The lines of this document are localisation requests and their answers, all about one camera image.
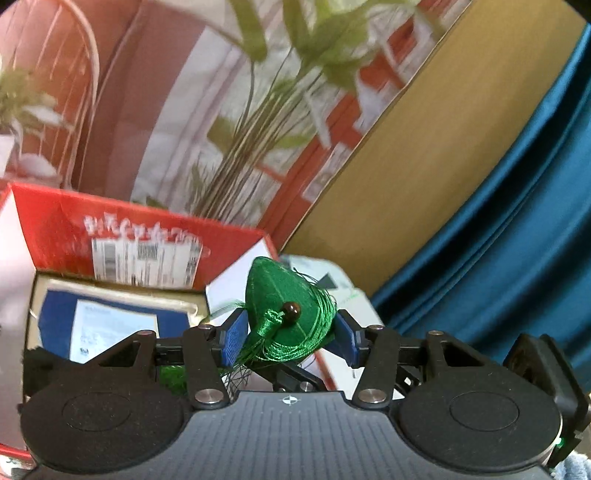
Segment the green zongzi ornament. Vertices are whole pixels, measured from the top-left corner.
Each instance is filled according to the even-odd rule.
[[[251,332],[238,365],[307,357],[329,341],[336,307],[328,292],[267,257],[257,257],[246,282]]]

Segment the metal pin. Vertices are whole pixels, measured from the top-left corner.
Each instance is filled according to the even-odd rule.
[[[359,392],[359,399],[365,403],[382,403],[386,400],[386,393],[377,388],[366,388]]]
[[[195,393],[195,400],[205,405],[213,405],[223,400],[223,393],[215,388],[204,388]]]
[[[300,390],[305,393],[313,392],[314,385],[312,385],[310,382],[300,382]]]

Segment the blue booklet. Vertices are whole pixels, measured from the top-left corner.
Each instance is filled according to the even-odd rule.
[[[84,363],[139,330],[161,338],[180,337],[189,328],[186,312],[139,307],[48,290],[39,315],[43,348]]]

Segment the blue curtain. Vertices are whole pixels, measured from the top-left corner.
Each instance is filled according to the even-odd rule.
[[[372,302],[403,335],[445,330],[498,361],[548,333],[591,390],[590,27],[494,171]]]

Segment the barcode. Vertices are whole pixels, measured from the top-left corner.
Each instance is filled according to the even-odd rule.
[[[108,281],[117,281],[117,254],[115,244],[105,244],[105,277]]]
[[[191,258],[187,263],[187,269],[185,270],[185,287],[192,287],[195,281],[195,271],[197,270],[197,260],[199,258]]]
[[[158,244],[139,242],[138,260],[158,260]]]
[[[197,263],[201,255],[201,245],[198,242],[193,242],[191,245],[191,257],[187,262],[187,269],[185,270],[185,287],[192,287],[195,281],[195,271],[197,270]]]

